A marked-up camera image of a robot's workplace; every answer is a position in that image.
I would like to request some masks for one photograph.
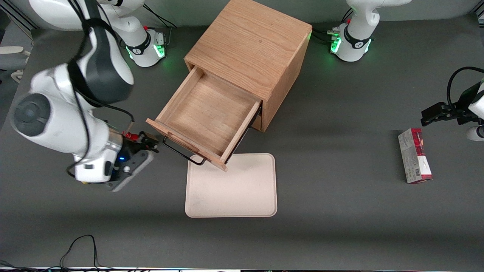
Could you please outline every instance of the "cabinet top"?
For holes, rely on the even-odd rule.
[[[185,61],[268,99],[311,30],[252,0],[231,0]]]

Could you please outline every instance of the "product box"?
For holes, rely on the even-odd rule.
[[[432,179],[432,172],[424,151],[421,128],[410,128],[398,136],[403,165],[408,184],[417,184]]]

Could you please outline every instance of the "wood grain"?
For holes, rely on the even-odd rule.
[[[163,135],[225,168],[261,100],[194,67],[155,121]]]
[[[310,34],[308,33],[308,36],[301,41],[299,49],[294,53],[290,65],[286,68],[277,85],[274,87],[271,97],[262,103],[262,132],[266,131],[269,123],[271,123],[274,115],[297,79],[301,71],[307,45],[309,44],[309,38]]]
[[[203,76],[203,71],[200,68],[193,69],[190,71],[185,80],[178,87],[177,91],[173,94],[171,99],[168,101],[166,106],[160,112],[157,121],[164,122],[168,120],[171,114],[177,110],[180,103],[186,98],[186,96],[191,92],[195,84]]]
[[[194,143],[191,139],[181,135],[175,129],[168,127],[167,125],[153,121],[151,119],[146,119],[146,123],[151,125],[154,129],[156,129],[159,133],[168,136],[170,140],[174,141],[175,143],[179,144],[180,146],[186,148],[188,151],[193,152],[194,154],[199,155],[200,157],[205,158],[207,161],[215,165],[216,167],[220,168],[221,170],[227,172],[227,166],[220,161],[220,157],[207,150],[203,147],[200,147],[197,143]]]
[[[311,25],[251,0],[231,0],[185,56],[267,100]]]

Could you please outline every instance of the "gray table surface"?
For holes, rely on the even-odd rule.
[[[139,68],[116,104],[137,118],[161,111],[188,74],[183,56],[204,28],[173,31],[167,58]],[[118,193],[82,185],[64,169],[72,156],[0,132],[0,257],[18,266],[55,265],[77,236],[93,234],[108,266],[327,270],[484,270],[484,144],[454,121],[425,127],[434,180],[404,181],[397,135],[420,127],[420,111],[445,100],[461,66],[481,66],[475,16],[382,22],[369,53],[344,63],[311,41],[301,75],[266,133],[249,131],[237,153],[276,159],[278,212],[271,218],[192,219],[184,213],[186,161],[161,148]],[[80,34],[36,32],[16,97],[38,71],[73,56]],[[455,99],[482,78],[462,73]],[[108,109],[96,116],[123,128]],[[67,260],[89,266],[80,241]]]

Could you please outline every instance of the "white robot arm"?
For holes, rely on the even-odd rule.
[[[412,0],[346,0],[353,9],[353,17],[348,24],[343,22],[329,34],[334,35],[331,52],[348,62],[357,61],[368,51],[371,34],[380,22],[377,8],[395,7]]]
[[[73,16],[71,21],[77,22],[71,25],[81,25],[68,1],[52,0],[45,5],[63,7],[65,13]],[[80,56],[87,41],[84,37],[75,58],[37,73],[31,81],[30,92],[16,103],[11,123],[17,132],[34,143],[72,153],[77,162],[77,180],[121,184],[136,174],[135,169],[126,171],[125,164],[143,151],[145,158],[137,159],[136,166],[144,167],[140,164],[149,163],[151,156],[146,150],[156,151],[157,141],[149,136],[143,137],[143,144],[131,141],[93,116],[93,109],[127,99],[134,79],[102,9],[95,0],[77,2],[82,12],[78,11],[79,15],[84,17],[85,33],[90,29],[88,37],[92,49]]]
[[[472,87],[463,91],[457,102],[451,101],[450,90],[455,76],[464,70],[474,70],[484,73],[484,69],[462,67],[454,72],[447,85],[447,103],[439,102],[422,111],[422,126],[437,121],[457,119],[457,124],[477,122],[478,126],[469,128],[466,136],[472,141],[484,141],[484,78]]]
[[[67,0],[29,0],[34,11],[46,22],[63,30],[82,30],[80,20]],[[144,0],[97,0],[110,26],[126,43],[130,58],[141,67],[155,65],[165,57],[163,33],[146,30],[129,15],[143,6]]]

